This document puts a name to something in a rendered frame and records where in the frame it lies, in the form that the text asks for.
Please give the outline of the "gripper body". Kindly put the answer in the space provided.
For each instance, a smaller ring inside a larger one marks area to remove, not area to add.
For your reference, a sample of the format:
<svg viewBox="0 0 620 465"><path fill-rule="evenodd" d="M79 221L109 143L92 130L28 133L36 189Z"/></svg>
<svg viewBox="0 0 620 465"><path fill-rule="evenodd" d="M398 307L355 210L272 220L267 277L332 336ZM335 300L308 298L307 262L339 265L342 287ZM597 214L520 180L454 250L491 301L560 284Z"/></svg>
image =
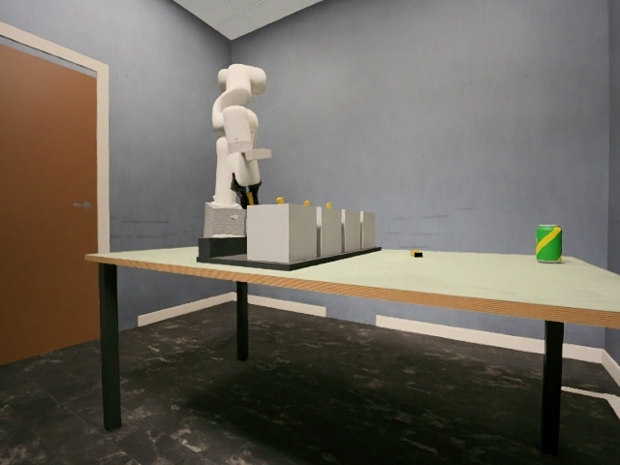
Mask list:
<svg viewBox="0 0 620 465"><path fill-rule="evenodd" d="M233 173L239 186L249 186L260 182L260 172L257 160L246 160L245 152L234 152L228 155L228 175L230 185L233 180Z"/></svg>

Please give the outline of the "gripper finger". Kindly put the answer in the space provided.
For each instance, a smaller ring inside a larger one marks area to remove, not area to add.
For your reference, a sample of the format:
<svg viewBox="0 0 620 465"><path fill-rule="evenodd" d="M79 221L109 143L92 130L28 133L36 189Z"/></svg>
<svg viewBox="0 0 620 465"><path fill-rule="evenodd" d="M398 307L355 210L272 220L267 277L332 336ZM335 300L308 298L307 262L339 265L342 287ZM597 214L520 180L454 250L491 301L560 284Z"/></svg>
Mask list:
<svg viewBox="0 0 620 465"><path fill-rule="evenodd" d="M250 205L250 203L249 203L249 197L247 196L247 193L246 193L246 186L239 187L239 185L237 184L237 180L235 178L235 173L233 173L233 177L232 177L231 190L236 192L237 195L240 197L241 208L247 209L247 205Z"/></svg>
<svg viewBox="0 0 620 465"><path fill-rule="evenodd" d="M258 201L258 193L259 193L259 188L262 185L262 182L260 181L258 184L254 184L254 185L249 185L248 189L249 192L252 192L252 197L253 197L253 203L254 205L259 205L259 201ZM254 187L254 188L252 188Z"/></svg>

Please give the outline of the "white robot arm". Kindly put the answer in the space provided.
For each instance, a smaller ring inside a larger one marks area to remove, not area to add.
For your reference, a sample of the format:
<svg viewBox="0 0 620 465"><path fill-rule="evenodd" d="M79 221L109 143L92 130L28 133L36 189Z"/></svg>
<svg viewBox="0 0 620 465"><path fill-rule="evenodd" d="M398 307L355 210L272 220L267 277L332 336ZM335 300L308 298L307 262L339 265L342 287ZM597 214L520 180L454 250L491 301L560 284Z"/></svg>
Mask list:
<svg viewBox="0 0 620 465"><path fill-rule="evenodd" d="M222 95L213 106L212 123L215 133L220 137L226 137L227 140L220 138L216 143L216 195L213 196L215 201L211 204L235 208L238 207L235 203L236 192L230 189L227 168L229 153L243 153L247 150L245 152L247 161L272 158L270 149L255 149L258 119L251 110L244 107L250 102L251 97L259 97L264 92L266 77L264 71L259 68L233 64L227 70L219 72L218 83Z"/></svg>

